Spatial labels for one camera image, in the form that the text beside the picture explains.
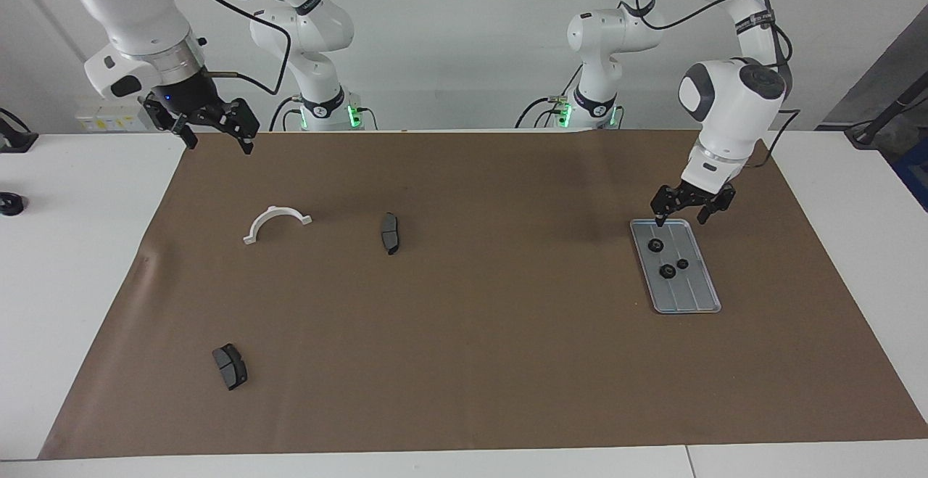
white wall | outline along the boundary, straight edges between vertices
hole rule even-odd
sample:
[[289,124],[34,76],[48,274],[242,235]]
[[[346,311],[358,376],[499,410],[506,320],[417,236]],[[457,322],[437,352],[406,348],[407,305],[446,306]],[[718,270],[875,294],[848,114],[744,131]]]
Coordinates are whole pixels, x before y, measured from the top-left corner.
[[[566,26],[578,12],[610,8],[616,0],[335,0],[357,26],[355,44],[332,58],[342,82],[376,109],[382,128],[511,127],[531,100],[557,94],[578,64],[566,43]],[[272,0],[246,0],[259,9]],[[811,130],[825,118],[869,65],[915,18],[928,0],[774,0],[780,25],[795,42],[795,91],[791,107],[803,108],[796,128]],[[178,0],[196,32],[206,36],[213,70],[239,69],[271,82],[278,63],[256,49],[246,20],[210,0]],[[0,102],[11,104],[40,128],[72,130],[69,105],[50,107],[33,92],[72,87],[83,71],[71,58],[44,51],[39,39],[59,39],[76,54],[102,47],[102,30],[77,0],[41,0],[54,22],[28,26],[28,16],[0,11]],[[697,0],[660,0],[667,19],[702,5]],[[56,28],[64,34],[56,36]],[[626,82],[620,98],[629,108],[626,127],[693,128],[676,102],[683,72],[700,59],[738,54],[732,21],[717,9],[666,34],[662,46],[623,56]],[[19,66],[32,82],[20,84],[6,69]],[[295,92],[288,79],[285,91]],[[262,120],[275,100],[226,79],[223,95],[245,96]]]

robotic arm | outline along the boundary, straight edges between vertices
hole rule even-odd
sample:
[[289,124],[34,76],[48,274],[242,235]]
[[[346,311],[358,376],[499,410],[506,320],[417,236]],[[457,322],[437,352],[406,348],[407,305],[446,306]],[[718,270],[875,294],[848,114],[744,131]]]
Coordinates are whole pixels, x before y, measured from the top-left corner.
[[189,125],[209,125],[234,137],[246,154],[258,121],[243,99],[223,101],[206,71],[200,44],[173,0],[80,0],[109,36],[84,65],[107,99],[146,95],[146,111],[160,130],[196,146]]
[[[564,125],[605,125],[621,78],[621,66],[613,55],[653,48],[660,42],[663,28],[655,24],[663,24],[663,19],[656,12],[657,0],[644,5],[644,0],[621,1],[614,11],[583,13],[571,22],[571,48],[580,52],[584,65]],[[684,207],[702,206],[700,223],[716,211],[728,210],[735,194],[729,181],[745,166],[792,87],[770,1],[722,4],[735,22],[742,57],[699,62],[683,78],[679,100],[703,130],[679,186],[663,186],[652,201],[658,224]]]
[[[265,9],[256,15],[287,30],[293,41],[287,62],[299,85],[302,118],[311,131],[360,128],[358,98],[339,83],[335,65],[321,52],[345,49],[355,37],[348,13],[331,0],[281,0],[288,7]],[[267,25],[252,21],[254,42],[280,58],[286,38]]]

metal tray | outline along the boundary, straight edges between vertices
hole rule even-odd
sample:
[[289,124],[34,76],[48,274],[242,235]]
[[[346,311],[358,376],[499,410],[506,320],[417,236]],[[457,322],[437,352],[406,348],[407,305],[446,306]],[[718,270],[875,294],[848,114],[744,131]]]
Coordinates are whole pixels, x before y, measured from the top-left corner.
[[[639,219],[632,221],[631,228],[650,299],[657,312],[684,315],[722,310],[689,223],[673,219],[659,228],[653,219]],[[650,241],[655,238],[663,243],[659,252],[649,248]],[[686,260],[689,266],[677,266],[681,259]],[[672,279],[660,274],[660,268],[666,265],[674,268]]]

black round part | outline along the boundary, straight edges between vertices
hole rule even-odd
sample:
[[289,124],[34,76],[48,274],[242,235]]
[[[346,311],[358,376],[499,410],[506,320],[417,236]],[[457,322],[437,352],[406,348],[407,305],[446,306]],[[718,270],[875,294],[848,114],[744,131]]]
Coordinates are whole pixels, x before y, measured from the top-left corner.
[[663,251],[663,240],[652,238],[647,241],[647,249],[652,250],[654,253],[660,253],[660,251]]
[[670,266],[670,264],[663,264],[660,267],[660,276],[664,279],[673,279],[676,276],[676,268]]
[[26,208],[26,203],[21,196],[10,193],[0,193],[0,215],[13,217],[22,213]]

brown table cover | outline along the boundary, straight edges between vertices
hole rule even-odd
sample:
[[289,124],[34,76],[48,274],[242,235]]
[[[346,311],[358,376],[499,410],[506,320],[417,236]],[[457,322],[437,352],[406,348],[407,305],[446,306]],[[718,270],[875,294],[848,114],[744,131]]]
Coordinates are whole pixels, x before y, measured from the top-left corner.
[[[773,164],[695,226],[722,313],[654,312],[629,221],[694,139],[202,135],[41,458],[928,437]],[[245,246],[272,205],[315,221]]]

